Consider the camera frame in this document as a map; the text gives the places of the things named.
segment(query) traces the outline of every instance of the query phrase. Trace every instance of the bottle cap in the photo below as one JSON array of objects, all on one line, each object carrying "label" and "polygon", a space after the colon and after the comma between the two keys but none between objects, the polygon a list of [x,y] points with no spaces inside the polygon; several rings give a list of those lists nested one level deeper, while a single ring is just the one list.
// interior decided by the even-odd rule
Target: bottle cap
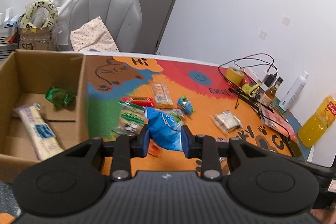
[{"label": "bottle cap", "polygon": [[303,72],[303,73],[302,73],[302,76],[303,76],[304,78],[306,78],[306,79],[307,79],[307,78],[308,78],[308,76],[309,76],[309,74],[308,74],[308,72],[306,72],[306,71],[305,71],[305,72]]}]

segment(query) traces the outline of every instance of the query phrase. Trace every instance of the blue circle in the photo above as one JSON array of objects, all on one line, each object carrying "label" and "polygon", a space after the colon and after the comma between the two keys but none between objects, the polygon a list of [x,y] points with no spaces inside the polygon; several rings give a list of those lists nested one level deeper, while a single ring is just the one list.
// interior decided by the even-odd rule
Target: blue circle
[{"label": "blue circle", "polygon": [[201,85],[211,85],[212,81],[204,73],[192,70],[188,73],[189,77],[194,80],[196,83]]}]

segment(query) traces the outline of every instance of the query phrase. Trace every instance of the green wrapped candy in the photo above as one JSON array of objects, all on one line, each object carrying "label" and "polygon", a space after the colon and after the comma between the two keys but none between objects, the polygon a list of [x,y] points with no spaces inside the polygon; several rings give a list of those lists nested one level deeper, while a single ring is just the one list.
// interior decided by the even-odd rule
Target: green wrapped candy
[{"label": "green wrapped candy", "polygon": [[51,87],[45,94],[45,98],[55,106],[66,108],[75,95],[68,90]]}]

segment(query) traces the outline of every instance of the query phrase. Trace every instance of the red label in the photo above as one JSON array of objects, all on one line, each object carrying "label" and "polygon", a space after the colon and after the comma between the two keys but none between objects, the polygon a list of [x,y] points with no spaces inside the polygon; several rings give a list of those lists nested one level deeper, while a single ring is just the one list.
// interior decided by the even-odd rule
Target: red label
[{"label": "red label", "polygon": [[330,110],[330,112],[335,116],[336,115],[336,107],[335,107],[335,105],[332,102],[330,102],[327,105],[327,107]]}]

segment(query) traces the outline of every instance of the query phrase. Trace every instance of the white spray can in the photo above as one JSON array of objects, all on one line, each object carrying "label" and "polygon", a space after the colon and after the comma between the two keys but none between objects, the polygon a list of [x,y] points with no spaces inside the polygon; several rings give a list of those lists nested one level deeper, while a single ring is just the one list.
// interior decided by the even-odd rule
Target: white spray can
[{"label": "white spray can", "polygon": [[307,78],[309,74],[308,72],[302,73],[291,86],[285,97],[280,101],[279,106],[286,111],[290,108],[295,98],[299,95],[303,87],[306,85]]}]

